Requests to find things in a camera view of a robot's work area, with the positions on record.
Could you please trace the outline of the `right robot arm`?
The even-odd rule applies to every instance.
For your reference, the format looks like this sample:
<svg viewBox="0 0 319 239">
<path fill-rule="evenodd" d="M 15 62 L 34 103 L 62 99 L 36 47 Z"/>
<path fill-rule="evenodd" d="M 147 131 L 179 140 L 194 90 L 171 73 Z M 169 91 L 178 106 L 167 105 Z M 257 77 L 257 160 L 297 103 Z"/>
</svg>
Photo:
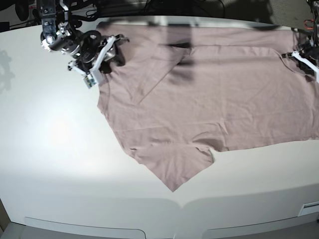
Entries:
<svg viewBox="0 0 319 239">
<path fill-rule="evenodd" d="M 129 41 L 122 34 L 103 36 L 97 30 L 82 32 L 82 22 L 100 17 L 97 0 L 40 0 L 37 3 L 42 23 L 41 46 L 73 58 L 68 70 L 79 73 L 88 88 L 99 85 L 104 74 L 111 73 L 110 63 L 124 66 L 120 45 Z"/>
</svg>

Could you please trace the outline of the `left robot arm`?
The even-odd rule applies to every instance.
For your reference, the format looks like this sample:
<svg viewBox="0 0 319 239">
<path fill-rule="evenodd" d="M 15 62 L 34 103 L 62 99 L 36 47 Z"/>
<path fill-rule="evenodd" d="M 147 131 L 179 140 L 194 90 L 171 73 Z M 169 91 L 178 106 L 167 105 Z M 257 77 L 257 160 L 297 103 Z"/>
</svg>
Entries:
<svg viewBox="0 0 319 239">
<path fill-rule="evenodd" d="M 304 20 L 304 43 L 299 43 L 293 52 L 282 54 L 283 58 L 296 59 L 298 67 L 306 73 L 311 72 L 315 81 L 319 82 L 319 1 L 307 0 L 312 19 Z"/>
</svg>

